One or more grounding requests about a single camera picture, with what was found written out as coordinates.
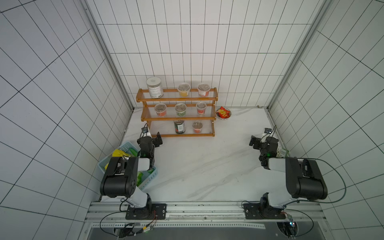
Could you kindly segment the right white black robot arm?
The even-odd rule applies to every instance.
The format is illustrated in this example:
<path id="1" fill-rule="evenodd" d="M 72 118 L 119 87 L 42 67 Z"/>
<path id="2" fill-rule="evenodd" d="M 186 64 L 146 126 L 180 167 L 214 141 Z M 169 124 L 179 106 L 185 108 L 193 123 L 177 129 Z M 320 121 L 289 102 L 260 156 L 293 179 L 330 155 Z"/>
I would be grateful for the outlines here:
<path id="1" fill-rule="evenodd" d="M 259 201 L 242 202 L 247 220 L 284 220 L 288 214 L 285 207 L 299 202 L 324 204 L 328 196 L 328 187 L 323 178 L 318 162 L 313 158 L 278 158 L 279 140 L 265 136 L 251 136 L 249 145 L 260 151 L 261 166 L 268 171 L 285 174 L 283 186 L 273 192 L 265 193 Z"/>

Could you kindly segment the red seed cup top shelf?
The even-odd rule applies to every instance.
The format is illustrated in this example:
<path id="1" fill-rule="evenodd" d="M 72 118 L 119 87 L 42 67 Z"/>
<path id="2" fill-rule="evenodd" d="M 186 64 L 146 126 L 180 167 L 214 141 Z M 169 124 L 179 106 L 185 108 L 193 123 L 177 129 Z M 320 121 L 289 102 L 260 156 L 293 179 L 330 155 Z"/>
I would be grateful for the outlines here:
<path id="1" fill-rule="evenodd" d="M 208 97 L 210 94 L 211 86 L 209 84 L 201 83 L 198 85 L 198 93 L 201 97 Z"/>

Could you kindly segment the yellow seed cup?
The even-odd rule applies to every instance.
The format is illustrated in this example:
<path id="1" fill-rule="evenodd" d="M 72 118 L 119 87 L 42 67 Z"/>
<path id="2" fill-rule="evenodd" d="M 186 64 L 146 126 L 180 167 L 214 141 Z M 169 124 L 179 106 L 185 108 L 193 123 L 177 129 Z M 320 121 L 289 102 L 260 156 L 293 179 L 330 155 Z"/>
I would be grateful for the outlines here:
<path id="1" fill-rule="evenodd" d="M 191 85 L 188 83 L 181 83 L 178 86 L 178 92 L 179 92 L 180 97 L 182 97 L 182 98 L 188 97 L 190 90 L 191 90 Z"/>

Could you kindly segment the tall white-lid seed jar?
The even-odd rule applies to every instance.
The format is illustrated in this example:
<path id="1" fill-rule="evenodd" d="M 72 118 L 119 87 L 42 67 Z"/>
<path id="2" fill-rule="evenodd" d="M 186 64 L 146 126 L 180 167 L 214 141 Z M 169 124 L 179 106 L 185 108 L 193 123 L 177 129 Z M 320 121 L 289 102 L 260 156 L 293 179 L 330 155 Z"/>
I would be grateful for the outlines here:
<path id="1" fill-rule="evenodd" d="M 164 95 L 162 81 L 159 77 L 150 77 L 146 81 L 152 99 L 159 99 Z"/>

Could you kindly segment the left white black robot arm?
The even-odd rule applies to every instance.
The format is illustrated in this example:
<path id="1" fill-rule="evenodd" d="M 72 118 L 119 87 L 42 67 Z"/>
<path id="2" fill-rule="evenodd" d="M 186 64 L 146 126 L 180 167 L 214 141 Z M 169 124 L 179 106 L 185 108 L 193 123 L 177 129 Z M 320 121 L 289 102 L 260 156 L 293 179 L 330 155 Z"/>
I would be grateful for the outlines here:
<path id="1" fill-rule="evenodd" d="M 140 150 L 133 157 L 111 157 L 100 185 L 102 196 L 111 199 L 122 197 L 127 204 L 126 220 L 164 220 L 167 205 L 153 203 L 149 194 L 140 186 L 145 186 L 157 175 L 155 148 L 163 144 L 162 136 L 146 135 L 138 139 Z"/>

